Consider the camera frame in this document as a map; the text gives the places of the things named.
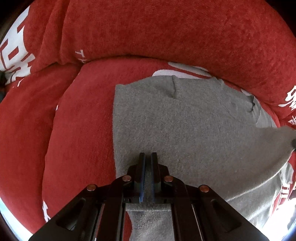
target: red bedding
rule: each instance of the red bedding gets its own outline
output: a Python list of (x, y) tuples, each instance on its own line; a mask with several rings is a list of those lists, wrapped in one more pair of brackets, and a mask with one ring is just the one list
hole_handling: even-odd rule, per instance
[[(87, 184), (110, 183), (114, 86), (161, 69), (208, 77), (168, 61), (202, 66), (254, 94), (278, 126), (296, 124), (295, 48), (264, 0), (35, 0), (0, 46), (11, 83), (0, 197), (35, 232)], [(142, 57), (111, 58), (122, 55)]]

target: gray t-shirt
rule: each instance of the gray t-shirt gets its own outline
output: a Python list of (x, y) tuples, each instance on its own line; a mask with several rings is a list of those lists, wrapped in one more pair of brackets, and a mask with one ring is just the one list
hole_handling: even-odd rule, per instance
[[(117, 85), (113, 142), (117, 177), (140, 152), (157, 152), (159, 163), (185, 184), (209, 185), (258, 228), (270, 214), (283, 182), (296, 132), (275, 128), (258, 100), (222, 80), (150, 77)], [(131, 240), (173, 240), (167, 205), (128, 205)]]

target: black metal bracket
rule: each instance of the black metal bracket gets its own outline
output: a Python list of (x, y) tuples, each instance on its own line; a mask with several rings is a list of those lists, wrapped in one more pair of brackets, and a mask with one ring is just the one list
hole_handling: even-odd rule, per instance
[[(268, 241), (207, 185), (193, 187), (170, 176), (151, 154), (153, 202), (170, 204), (175, 241)], [(29, 241), (122, 241), (126, 203), (144, 195), (144, 153), (110, 185), (88, 185)]]

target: red cushion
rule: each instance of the red cushion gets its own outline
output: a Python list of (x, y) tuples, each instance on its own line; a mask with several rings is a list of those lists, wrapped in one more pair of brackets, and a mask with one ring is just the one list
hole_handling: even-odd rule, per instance
[(296, 79), (296, 38), (264, 0), (35, 0), (24, 42), (36, 59), (141, 55), (202, 66), (271, 105), (280, 118)]
[(44, 158), (58, 100), (79, 66), (52, 65), (12, 83), (0, 104), (0, 197), (30, 231), (44, 223)]

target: copper screw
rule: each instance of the copper screw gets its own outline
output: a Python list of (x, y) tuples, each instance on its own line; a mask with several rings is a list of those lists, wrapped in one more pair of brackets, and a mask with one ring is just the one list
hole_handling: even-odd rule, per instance
[(124, 180), (125, 182), (129, 182), (131, 180), (131, 176), (125, 175), (122, 177), (122, 180)]
[(172, 182), (174, 180), (174, 177), (172, 177), (172, 176), (165, 176), (164, 180), (165, 180), (165, 182), (170, 183), (170, 182)]
[(202, 192), (208, 192), (210, 190), (210, 188), (207, 185), (201, 185), (200, 186), (200, 190)]
[(86, 188), (88, 191), (94, 191), (96, 189), (96, 185), (94, 184), (89, 184)]

